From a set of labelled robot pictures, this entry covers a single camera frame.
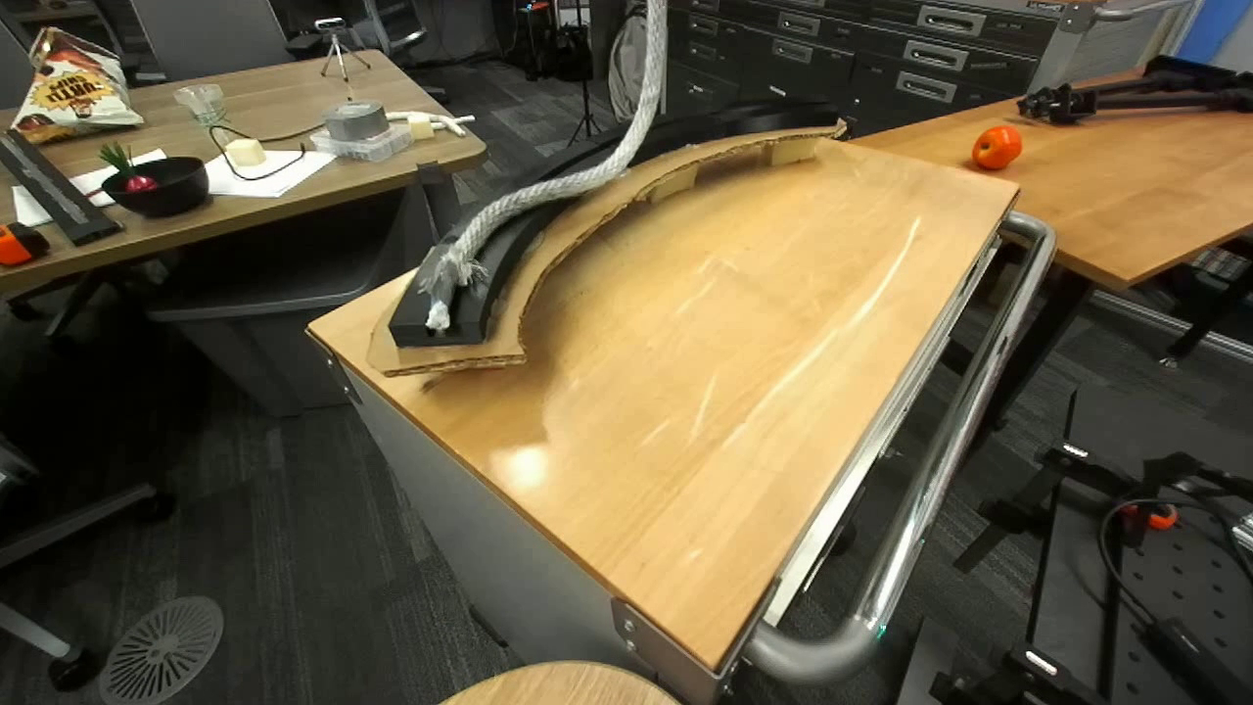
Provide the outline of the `curved cardboard base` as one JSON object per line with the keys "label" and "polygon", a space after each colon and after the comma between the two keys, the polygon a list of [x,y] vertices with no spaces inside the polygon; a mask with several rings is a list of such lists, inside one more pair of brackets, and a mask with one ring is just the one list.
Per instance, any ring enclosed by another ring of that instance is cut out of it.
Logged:
{"label": "curved cardboard base", "polygon": [[743,167],[800,165],[817,154],[824,142],[837,142],[846,130],[770,130],[749,137],[717,137],[627,167],[615,184],[572,199],[521,254],[512,276],[503,287],[492,310],[492,332],[477,343],[396,343],[386,332],[396,306],[368,338],[368,365],[384,377],[444,377],[454,369],[503,369],[526,359],[526,310],[542,292],[544,276],[594,236],[627,221],[641,208],[683,194]]}

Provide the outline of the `grey drawer cabinet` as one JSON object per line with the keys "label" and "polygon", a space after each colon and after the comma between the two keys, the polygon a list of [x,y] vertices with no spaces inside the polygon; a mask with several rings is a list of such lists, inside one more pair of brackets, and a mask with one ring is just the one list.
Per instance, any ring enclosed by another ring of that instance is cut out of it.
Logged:
{"label": "grey drawer cabinet", "polygon": [[670,109],[826,100],[858,131],[1140,70],[1188,0],[675,0]]}

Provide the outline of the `round wooden stool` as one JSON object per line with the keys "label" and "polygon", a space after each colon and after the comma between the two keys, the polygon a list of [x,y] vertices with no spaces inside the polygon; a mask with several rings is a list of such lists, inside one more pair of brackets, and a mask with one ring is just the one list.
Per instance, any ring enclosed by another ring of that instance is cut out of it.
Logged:
{"label": "round wooden stool", "polygon": [[444,705],[679,705],[679,697],[617,664],[537,661],[465,684]]}

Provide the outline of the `grey tape roll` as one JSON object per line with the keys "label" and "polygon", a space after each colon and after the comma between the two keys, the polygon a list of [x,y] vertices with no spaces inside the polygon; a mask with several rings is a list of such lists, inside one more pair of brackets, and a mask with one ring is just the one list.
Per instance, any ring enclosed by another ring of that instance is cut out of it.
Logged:
{"label": "grey tape roll", "polygon": [[368,142],[386,130],[386,112],[375,100],[346,100],[324,117],[334,142]]}

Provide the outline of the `small white tripod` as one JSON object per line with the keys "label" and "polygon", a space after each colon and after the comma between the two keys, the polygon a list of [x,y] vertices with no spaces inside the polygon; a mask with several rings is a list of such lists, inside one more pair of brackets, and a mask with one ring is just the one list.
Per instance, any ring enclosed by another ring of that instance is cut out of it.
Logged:
{"label": "small white tripod", "polygon": [[321,15],[313,32],[324,40],[324,77],[351,83],[371,70],[371,63],[349,47],[349,24],[339,15]]}

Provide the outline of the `orange round fruit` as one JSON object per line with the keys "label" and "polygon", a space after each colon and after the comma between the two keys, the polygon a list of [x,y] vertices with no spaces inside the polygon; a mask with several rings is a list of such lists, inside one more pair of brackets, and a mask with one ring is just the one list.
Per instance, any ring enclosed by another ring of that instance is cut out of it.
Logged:
{"label": "orange round fruit", "polygon": [[971,165],[984,171],[1001,171],[1022,155],[1022,131],[1013,124],[989,124],[971,146]]}

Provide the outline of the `black bowl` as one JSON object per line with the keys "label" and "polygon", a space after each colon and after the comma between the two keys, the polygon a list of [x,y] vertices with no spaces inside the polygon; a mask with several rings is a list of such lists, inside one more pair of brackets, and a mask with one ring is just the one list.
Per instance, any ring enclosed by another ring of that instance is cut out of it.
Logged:
{"label": "black bowl", "polygon": [[163,155],[106,177],[103,191],[145,219],[180,214],[209,199],[209,171],[200,155]]}

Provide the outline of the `black flat bar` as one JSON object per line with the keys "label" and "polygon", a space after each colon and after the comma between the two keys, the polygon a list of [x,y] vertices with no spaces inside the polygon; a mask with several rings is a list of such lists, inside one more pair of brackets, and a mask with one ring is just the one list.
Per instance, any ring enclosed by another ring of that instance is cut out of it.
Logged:
{"label": "black flat bar", "polygon": [[98,212],[24,131],[0,137],[0,165],[34,194],[75,248],[119,236],[119,221]]}

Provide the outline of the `chip snack bag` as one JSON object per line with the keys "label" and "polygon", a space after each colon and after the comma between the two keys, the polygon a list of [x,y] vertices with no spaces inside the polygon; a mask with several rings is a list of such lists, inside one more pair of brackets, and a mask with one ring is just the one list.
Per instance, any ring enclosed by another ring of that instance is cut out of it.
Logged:
{"label": "chip snack bag", "polygon": [[75,32],[38,26],[24,50],[33,83],[13,117],[13,130],[34,146],[86,131],[133,130],[142,112],[128,107],[122,57]]}

